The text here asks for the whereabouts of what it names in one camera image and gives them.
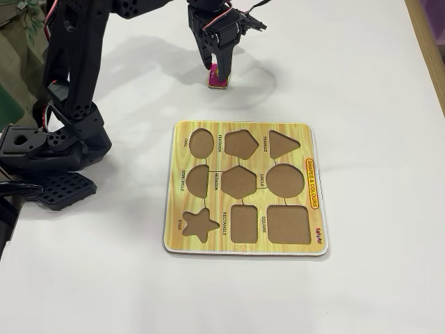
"logo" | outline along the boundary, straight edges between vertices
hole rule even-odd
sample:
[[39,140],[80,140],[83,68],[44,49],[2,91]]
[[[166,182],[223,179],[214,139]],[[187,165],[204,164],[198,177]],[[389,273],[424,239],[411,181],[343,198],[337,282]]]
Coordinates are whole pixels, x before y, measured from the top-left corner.
[[314,160],[306,159],[306,169],[307,169],[307,185],[309,187],[309,200],[311,202],[312,209],[318,209],[318,192],[317,192],[317,183],[315,179],[315,167]]
[[321,239],[321,229],[320,228],[316,228],[315,229],[315,234],[317,234],[317,242],[319,244],[323,243],[323,239]]

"square cutout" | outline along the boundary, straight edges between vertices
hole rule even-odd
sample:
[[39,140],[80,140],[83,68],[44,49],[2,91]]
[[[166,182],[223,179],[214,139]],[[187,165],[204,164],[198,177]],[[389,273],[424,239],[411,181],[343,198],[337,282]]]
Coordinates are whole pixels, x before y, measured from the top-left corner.
[[309,215],[301,205],[271,205],[267,208],[267,234],[273,244],[309,245]]

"cable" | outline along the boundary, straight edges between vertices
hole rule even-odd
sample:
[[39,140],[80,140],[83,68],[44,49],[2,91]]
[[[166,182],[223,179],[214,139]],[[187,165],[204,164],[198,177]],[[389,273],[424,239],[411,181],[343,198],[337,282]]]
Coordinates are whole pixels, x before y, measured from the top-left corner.
[[48,15],[44,19],[45,26],[49,24],[51,18],[53,17],[53,14],[55,13],[55,9],[57,7],[57,4],[58,4],[58,0],[54,0],[54,3],[53,3],[53,5],[51,6],[51,9],[48,12]]
[[48,26],[44,26],[43,31],[44,31],[45,36],[47,37],[47,41],[49,42],[49,39],[51,38],[51,34],[49,32]]
[[45,104],[42,113],[42,127],[44,132],[48,132],[48,110],[49,110],[49,102]]
[[215,17],[213,20],[211,20],[208,24],[206,24],[203,28],[202,31],[206,31],[212,24],[214,24],[215,22],[219,21],[220,19],[222,19],[223,17],[225,17],[227,14],[229,14],[229,12],[233,9],[232,3],[230,1],[226,2],[229,4],[229,9],[227,9],[223,14]]
[[251,7],[251,9],[249,9],[247,12],[243,12],[243,14],[248,14],[248,13],[250,13],[254,8],[256,8],[256,7],[260,7],[260,6],[262,6],[262,5],[265,5],[266,3],[270,2],[270,1],[271,1],[271,0],[263,0],[263,1],[259,2],[259,3],[257,3],[256,5],[253,5],[253,7]]

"wood grain pattern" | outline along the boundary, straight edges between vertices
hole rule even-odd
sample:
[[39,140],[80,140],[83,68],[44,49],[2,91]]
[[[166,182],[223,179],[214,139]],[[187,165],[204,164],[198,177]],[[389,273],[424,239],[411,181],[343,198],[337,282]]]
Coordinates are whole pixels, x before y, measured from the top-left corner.
[[405,0],[432,84],[445,116],[445,66],[419,0]]
[[[215,146],[207,159],[196,159],[189,150],[187,142],[197,129],[207,129],[213,136]],[[258,142],[259,147],[248,160],[240,160],[224,152],[225,134],[241,129],[248,130]],[[297,140],[301,147],[275,161],[269,155],[269,131],[274,130]],[[183,121],[177,124],[173,136],[170,184],[165,215],[165,247],[176,253],[217,253],[244,255],[321,255],[327,250],[327,236],[323,217],[323,203],[312,209],[307,186],[306,160],[313,159],[313,136],[310,127],[291,123],[253,123],[253,122],[198,122]],[[305,176],[305,188],[295,198],[284,201],[268,189],[257,191],[242,200],[221,191],[221,172],[235,166],[242,166],[257,175],[257,188],[266,187],[266,173],[277,164],[291,164]],[[209,188],[205,200],[193,196],[184,186],[188,172],[201,164],[210,169]],[[234,205],[254,205],[258,209],[258,242],[255,244],[235,244],[230,238],[230,214]],[[272,244],[267,236],[267,208],[270,205],[304,205],[309,212],[311,243],[309,245]],[[198,213],[203,208],[210,210],[210,219],[220,224],[220,228],[209,233],[208,242],[203,244],[196,236],[185,237],[182,232],[186,222],[184,212]],[[263,230],[262,217],[266,217],[266,231]]]

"shape cutout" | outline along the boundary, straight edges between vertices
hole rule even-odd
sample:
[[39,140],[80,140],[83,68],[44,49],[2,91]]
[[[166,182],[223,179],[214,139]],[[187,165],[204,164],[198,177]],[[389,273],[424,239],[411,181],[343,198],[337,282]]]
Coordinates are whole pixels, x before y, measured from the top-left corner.
[[298,196],[305,188],[305,177],[296,167],[279,164],[267,172],[266,184],[274,195],[292,198]]
[[295,139],[289,138],[288,136],[273,130],[269,131],[269,141],[270,157],[272,159],[288,154],[301,146]]
[[311,243],[309,215],[300,205],[271,205],[267,208],[267,235],[274,244]]
[[221,190],[237,200],[257,191],[257,176],[250,170],[237,166],[222,173]]
[[187,222],[182,234],[186,237],[196,235],[203,244],[207,242],[209,232],[220,227],[220,224],[210,219],[210,211],[207,208],[202,209],[199,214],[184,212],[182,218]]
[[188,172],[186,185],[188,191],[199,198],[207,197],[207,188],[209,187],[209,167],[207,165],[199,165],[193,167]]
[[190,137],[190,153],[197,159],[206,159],[213,152],[213,136],[206,129],[197,129]]
[[248,130],[230,132],[225,135],[224,152],[242,160],[249,159],[259,144]]
[[253,205],[234,205],[230,214],[230,239],[235,244],[258,241],[258,210]]

